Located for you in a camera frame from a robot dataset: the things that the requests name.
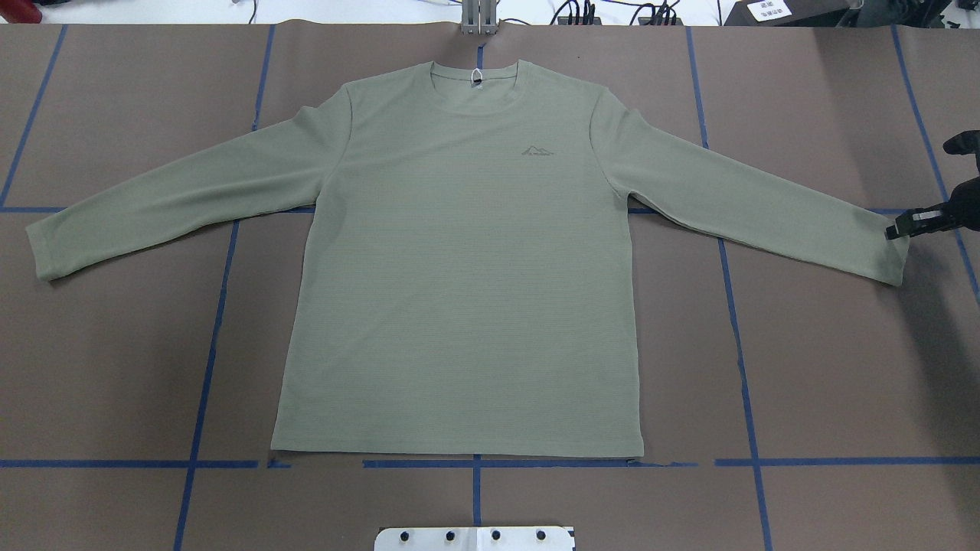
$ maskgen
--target printed logo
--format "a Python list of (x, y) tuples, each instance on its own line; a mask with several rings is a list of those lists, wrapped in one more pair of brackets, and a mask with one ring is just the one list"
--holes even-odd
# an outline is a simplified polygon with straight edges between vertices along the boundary
[(524, 152), (521, 153), (521, 155), (554, 155), (554, 153), (548, 151), (543, 147), (535, 147), (532, 145), (527, 149), (525, 149)]

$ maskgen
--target white metal plate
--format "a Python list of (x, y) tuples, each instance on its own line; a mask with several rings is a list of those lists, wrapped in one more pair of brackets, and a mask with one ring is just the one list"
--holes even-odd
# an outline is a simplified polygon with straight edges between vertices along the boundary
[(386, 528), (374, 551), (574, 551), (574, 534), (571, 526)]

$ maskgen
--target garment tag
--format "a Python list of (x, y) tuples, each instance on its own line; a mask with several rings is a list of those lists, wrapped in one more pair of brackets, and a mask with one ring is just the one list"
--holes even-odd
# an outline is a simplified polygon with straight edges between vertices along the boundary
[(783, 0), (756, 2), (755, 4), (749, 4), (748, 8), (752, 12), (752, 17), (756, 18), (758, 22), (777, 20), (793, 15), (793, 12), (790, 12), (790, 9), (786, 6), (786, 2), (783, 2)]
[(483, 89), (483, 71), (479, 67), (469, 74), (469, 84), (474, 89)]

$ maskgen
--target crew neckline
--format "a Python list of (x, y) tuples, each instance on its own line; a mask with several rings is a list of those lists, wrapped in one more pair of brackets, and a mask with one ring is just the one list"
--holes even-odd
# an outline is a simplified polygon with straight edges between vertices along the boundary
[(499, 69), (481, 69), (480, 71), (483, 73), (484, 80), (492, 78), (514, 78), (514, 87), (507, 94), (492, 103), (484, 104), (454, 103), (453, 100), (442, 95), (435, 88), (435, 83), (432, 82), (434, 75), (470, 82), (473, 69), (446, 67), (431, 61), (418, 66), (417, 76), (418, 80), (420, 80), (420, 87), (424, 90), (425, 97), (435, 107), (457, 115), (493, 115), (513, 107), (524, 95), (524, 90), (528, 86), (531, 73), (530, 66), (531, 64), (524, 60), (517, 60), (516, 63)]

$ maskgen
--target blue grid line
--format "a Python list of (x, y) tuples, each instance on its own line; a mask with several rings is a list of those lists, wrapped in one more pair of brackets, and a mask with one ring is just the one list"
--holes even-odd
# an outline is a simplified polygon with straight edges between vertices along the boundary
[(716, 467), (839, 467), (854, 465), (980, 465), (980, 457), (780, 457), (715, 459)]
[(4, 459), (0, 469), (186, 469), (189, 461), (125, 459)]
[(10, 169), (7, 171), (7, 179), (3, 184), (3, 190), (0, 191), (0, 207), (7, 202), (7, 194), (10, 193), (10, 186), (14, 183), (14, 174), (17, 173), (17, 166), (21, 163), (21, 155), (27, 146), (27, 137), (30, 135), (30, 129), (34, 126), (34, 118), (37, 116), (37, 111), (41, 107), (41, 98), (44, 97), (44, 91), (48, 87), (48, 81), (51, 79), (51, 74), (55, 70), (55, 61), (58, 60), (58, 53), (61, 52), (61, 46), (65, 42), (66, 32), (68, 32), (68, 26), (62, 25), (61, 32), (58, 33), (58, 41), (55, 42), (55, 49), (51, 52), (51, 59), (48, 60), (48, 69), (44, 72), (44, 79), (41, 80), (41, 86), (37, 89), (37, 95), (34, 96), (34, 105), (30, 108), (30, 115), (27, 116), (27, 124), (24, 125), (24, 132), (21, 133), (21, 141), (17, 145), (17, 152), (14, 153), (14, 161), (10, 164)]
[(705, 104), (701, 100), (701, 81), (698, 80), (698, 58), (694, 55), (694, 33), (689, 26), (684, 27), (687, 33), (687, 57), (691, 60), (691, 79), (694, 81), (694, 102), (698, 108), (698, 126), (701, 129), (701, 146), (708, 147), (708, 124), (705, 122)]
[(211, 377), (215, 370), (215, 359), (218, 355), (218, 334), (224, 317), (224, 304), (228, 294), (228, 275), (231, 272), (231, 260), (235, 255), (235, 241), (238, 239), (238, 224), (231, 225), (231, 238), (228, 240), (228, 253), (224, 259), (224, 274), (221, 276), (221, 291), (218, 297), (218, 311), (215, 313), (215, 326), (211, 332), (211, 347), (208, 350), (208, 367), (204, 371), (204, 384), (201, 386), (201, 401), (197, 409), (197, 423), (194, 426), (194, 440), (190, 448), (190, 465), (187, 467), (187, 478), (184, 480), (183, 498), (180, 500), (180, 515), (177, 517), (176, 535), (173, 538), (173, 551), (180, 551), (183, 542), (184, 527), (187, 525), (187, 511), (190, 508), (190, 495), (194, 486), (194, 472), (197, 469), (197, 455), (201, 447), (201, 433), (204, 430), (204, 414), (208, 409), (208, 395), (211, 392)]
[(756, 423), (752, 415), (752, 398), (749, 394), (749, 377), (745, 371), (745, 356), (742, 353), (742, 335), (738, 328), (738, 313), (735, 311), (735, 298), (732, 291), (731, 273), (728, 271), (728, 254), (725, 242), (719, 237), (718, 253), (721, 256), (721, 272), (725, 280), (725, 296), (728, 300), (728, 318), (735, 333), (735, 349), (738, 352), (738, 371), (742, 378), (742, 407), (745, 410), (745, 426), (749, 434), (749, 453), (752, 454), (752, 472), (756, 480), (756, 498), (759, 501), (759, 518), (762, 522), (762, 542), (766, 551), (772, 551), (772, 532), (769, 529), (769, 513), (765, 505), (765, 489), (762, 486), (762, 468), (759, 463), (759, 444), (756, 441)]
[(910, 209), (865, 209), (879, 215), (900, 215)]
[(65, 207), (0, 207), (0, 213), (60, 213)]
[(483, 526), (483, 515), (480, 513), (480, 490), (482, 483), (480, 482), (480, 463), (482, 456), (476, 454), (473, 456), (473, 525)]
[[(469, 459), (396, 459), (364, 460), (365, 469), (469, 469), (476, 465)], [(676, 469), (698, 467), (697, 463), (643, 463), (625, 459), (480, 459), (480, 469)]]
[[(141, 459), (0, 459), (0, 469), (187, 469), (190, 461)], [(199, 461), (197, 469), (257, 469), (258, 461)]]
[(269, 58), (272, 53), (272, 40), (275, 38), (275, 25), (269, 25), (269, 36), (266, 38), (266, 57), (262, 61), (262, 76), (259, 77), (259, 94), (255, 97), (255, 119), (252, 120), (252, 131), (259, 129), (259, 114), (262, 112), (262, 100), (266, 95), (266, 76), (269, 74)]
[[(697, 56), (694, 50), (694, 35), (691, 28), (685, 27), (687, 31), (687, 53), (691, 58), (691, 78), (694, 80), (694, 97), (698, 107), (698, 121), (701, 125), (701, 143), (705, 149), (708, 147), (708, 125), (705, 122), (705, 107), (701, 97), (701, 85), (698, 80)], [(721, 271), (725, 281), (725, 296), (728, 300), (728, 317), (735, 333), (735, 348), (738, 352), (738, 370), (742, 379), (742, 407), (745, 411), (745, 425), (749, 435), (749, 450), (752, 454), (753, 475), (756, 480), (756, 499), (759, 502), (759, 520), (762, 528), (762, 542), (765, 551), (772, 551), (772, 533), (769, 529), (769, 514), (765, 505), (765, 489), (762, 486), (762, 468), (759, 465), (759, 446), (756, 442), (756, 425), (752, 416), (752, 400), (749, 395), (749, 378), (745, 372), (745, 356), (742, 353), (742, 336), (738, 328), (738, 315), (735, 312), (735, 298), (732, 292), (731, 274), (728, 271), (728, 255), (725, 251), (725, 242), (719, 237), (718, 253), (721, 257)]]
[[(936, 178), (936, 185), (939, 186), (939, 193), (943, 197), (943, 201), (950, 200), (950, 194), (946, 191), (946, 185), (943, 183), (943, 175), (939, 170), (939, 163), (936, 162), (936, 154), (932, 149), (932, 141), (929, 139), (929, 132), (925, 129), (925, 122), (922, 120), (922, 114), (919, 112), (918, 101), (915, 99), (915, 92), (912, 90), (912, 82), (908, 77), (908, 67), (906, 66), (906, 56), (902, 51), (902, 42), (899, 40), (899, 28), (896, 25), (892, 25), (892, 41), (895, 43), (895, 54), (899, 58), (899, 68), (902, 70), (902, 80), (906, 84), (906, 92), (908, 94), (908, 102), (911, 104), (912, 113), (915, 115), (915, 123), (918, 125), (919, 134), (922, 136), (922, 143), (925, 145), (926, 155), (929, 157), (929, 165), (932, 166), (932, 174)], [(980, 286), (977, 284), (976, 272), (973, 270), (973, 264), (970, 262), (970, 256), (966, 254), (966, 245), (963, 243), (963, 237), (959, 233), (959, 229), (954, 229), (953, 234), (956, 237), (956, 246), (959, 247), (959, 257), (963, 261), (963, 265), (966, 267), (966, 275), (970, 279), (970, 288), (973, 290), (973, 300), (980, 304)]]

